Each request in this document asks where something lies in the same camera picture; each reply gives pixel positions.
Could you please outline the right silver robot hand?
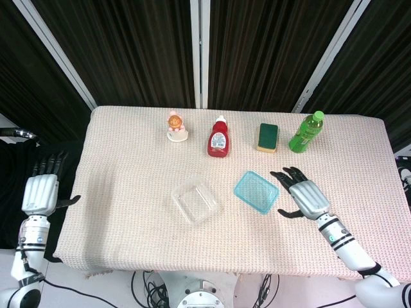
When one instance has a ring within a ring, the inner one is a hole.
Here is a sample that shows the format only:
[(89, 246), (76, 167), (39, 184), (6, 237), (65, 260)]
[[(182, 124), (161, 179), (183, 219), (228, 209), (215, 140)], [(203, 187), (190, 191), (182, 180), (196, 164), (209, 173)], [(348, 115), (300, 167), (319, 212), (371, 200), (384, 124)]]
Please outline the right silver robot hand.
[(283, 172), (271, 171), (279, 183), (286, 189), (298, 206), (298, 210), (287, 212), (278, 209), (278, 213), (285, 218), (308, 218), (317, 220), (321, 215), (329, 212), (329, 202), (318, 186), (308, 180), (305, 174), (296, 167), (284, 167)]

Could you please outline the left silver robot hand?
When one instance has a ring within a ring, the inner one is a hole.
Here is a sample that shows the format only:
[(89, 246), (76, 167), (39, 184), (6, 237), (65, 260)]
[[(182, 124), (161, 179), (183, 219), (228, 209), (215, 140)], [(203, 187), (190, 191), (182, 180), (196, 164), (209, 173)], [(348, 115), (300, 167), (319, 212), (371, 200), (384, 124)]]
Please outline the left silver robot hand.
[(22, 211), (27, 216), (50, 216), (56, 209), (70, 207), (80, 195), (68, 200), (58, 199), (60, 177), (68, 153), (60, 151), (36, 161), (31, 176), (26, 181)]

